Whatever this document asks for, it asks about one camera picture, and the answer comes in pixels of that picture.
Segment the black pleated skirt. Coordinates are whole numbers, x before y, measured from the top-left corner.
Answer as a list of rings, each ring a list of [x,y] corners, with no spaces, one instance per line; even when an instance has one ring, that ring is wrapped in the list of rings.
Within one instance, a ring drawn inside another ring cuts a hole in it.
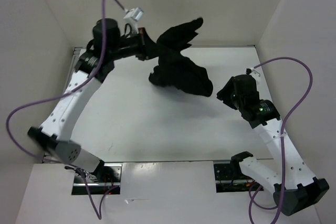
[[[198,66],[182,51],[191,46],[196,32],[203,25],[199,17],[173,26],[162,33],[155,45],[159,50],[158,63],[149,74],[149,82],[158,87],[175,87],[188,94],[210,97],[213,83],[207,70]]]

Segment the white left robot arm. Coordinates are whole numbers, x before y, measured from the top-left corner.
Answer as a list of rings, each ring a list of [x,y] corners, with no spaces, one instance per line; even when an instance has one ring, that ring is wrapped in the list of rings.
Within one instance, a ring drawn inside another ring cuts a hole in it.
[[[82,111],[119,59],[136,56],[147,60],[146,46],[153,44],[137,20],[125,19],[130,32],[120,34],[116,20],[97,21],[93,38],[79,56],[68,88],[57,100],[51,115],[39,126],[31,127],[28,136],[60,163],[86,172],[93,182],[104,177],[104,161],[72,141],[71,135]]]

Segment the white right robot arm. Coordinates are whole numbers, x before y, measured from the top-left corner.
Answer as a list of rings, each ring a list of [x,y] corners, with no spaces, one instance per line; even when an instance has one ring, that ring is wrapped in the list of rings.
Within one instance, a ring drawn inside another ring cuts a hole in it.
[[[330,188],[328,182],[318,178],[305,164],[282,129],[283,121],[274,104],[259,97],[255,78],[248,74],[231,77],[217,93],[217,98],[241,113],[266,144],[281,170],[279,173],[273,171],[245,151],[231,157],[232,176],[248,176],[262,185],[286,216],[318,203]]]

